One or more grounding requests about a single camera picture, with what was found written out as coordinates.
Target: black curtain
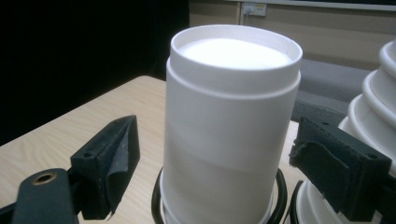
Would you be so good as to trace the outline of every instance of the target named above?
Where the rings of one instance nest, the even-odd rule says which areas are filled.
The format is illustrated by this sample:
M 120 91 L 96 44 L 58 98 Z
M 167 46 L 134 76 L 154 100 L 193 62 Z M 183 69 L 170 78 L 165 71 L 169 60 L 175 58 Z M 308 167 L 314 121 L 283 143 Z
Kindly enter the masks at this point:
M 143 74 L 165 79 L 188 0 L 2 1 L 0 145 Z

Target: wall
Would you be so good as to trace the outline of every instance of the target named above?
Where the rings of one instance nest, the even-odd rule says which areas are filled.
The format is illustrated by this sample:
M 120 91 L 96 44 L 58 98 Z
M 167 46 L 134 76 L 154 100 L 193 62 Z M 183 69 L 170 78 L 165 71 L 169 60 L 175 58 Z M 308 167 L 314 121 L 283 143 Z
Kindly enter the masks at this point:
M 191 26 L 238 23 L 238 3 L 190 0 Z M 278 32 L 298 42 L 306 59 L 373 70 L 380 48 L 396 38 L 396 12 L 268 5 L 265 17 L 244 25 Z

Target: light wood surface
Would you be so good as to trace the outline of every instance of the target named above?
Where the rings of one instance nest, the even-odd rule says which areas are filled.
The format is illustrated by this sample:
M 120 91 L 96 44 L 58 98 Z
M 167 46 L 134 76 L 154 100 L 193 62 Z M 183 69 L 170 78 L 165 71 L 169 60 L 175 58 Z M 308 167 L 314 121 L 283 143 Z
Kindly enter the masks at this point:
M 110 121 L 137 116 L 141 158 L 116 214 L 110 220 L 80 223 L 153 223 L 151 194 L 163 166 L 165 82 L 138 77 L 0 147 L 0 207 L 14 203 L 19 184 L 49 168 L 70 168 L 70 157 Z M 289 166 L 298 124 L 291 121 L 279 167 L 289 197 L 304 175 Z

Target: white cup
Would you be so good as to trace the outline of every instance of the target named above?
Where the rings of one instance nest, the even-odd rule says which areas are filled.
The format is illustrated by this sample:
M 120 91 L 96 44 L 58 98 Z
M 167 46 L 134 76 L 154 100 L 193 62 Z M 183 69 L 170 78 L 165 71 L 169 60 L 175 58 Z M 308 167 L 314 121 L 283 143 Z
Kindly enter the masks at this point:
M 161 180 L 167 223 L 268 219 L 302 53 L 283 35 L 246 26 L 174 36 Z

